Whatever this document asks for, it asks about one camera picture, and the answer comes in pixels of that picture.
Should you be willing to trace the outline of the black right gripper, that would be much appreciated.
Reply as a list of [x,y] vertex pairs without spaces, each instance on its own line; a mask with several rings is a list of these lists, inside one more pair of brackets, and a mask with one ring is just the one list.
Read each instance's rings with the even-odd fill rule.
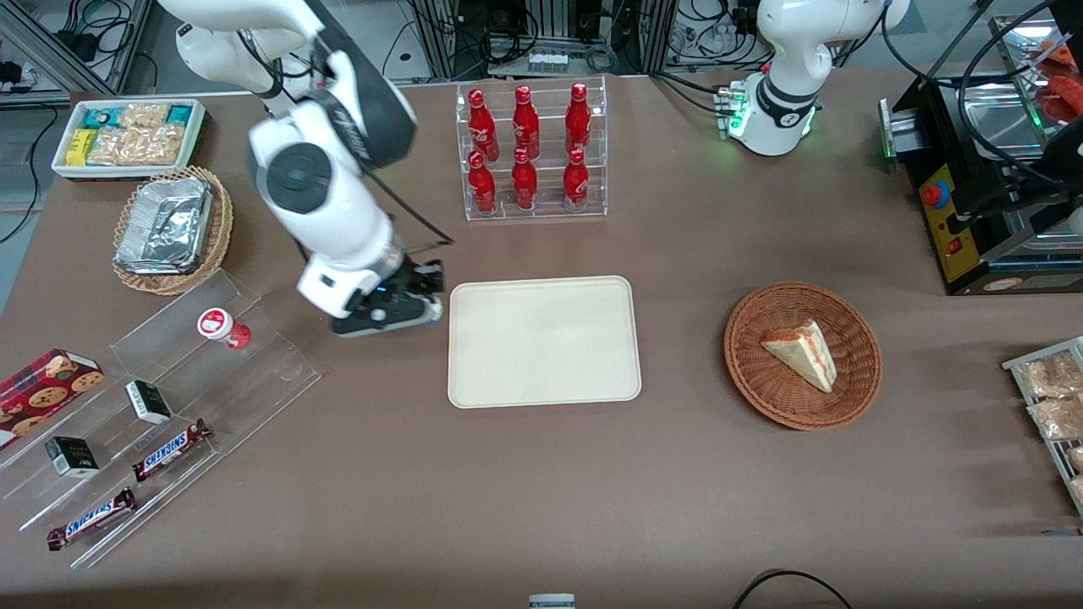
[[396,307],[417,299],[434,302],[441,293],[444,293],[442,260],[429,260],[425,265],[418,265],[413,259],[406,259],[390,278],[383,280],[371,293],[371,307]]

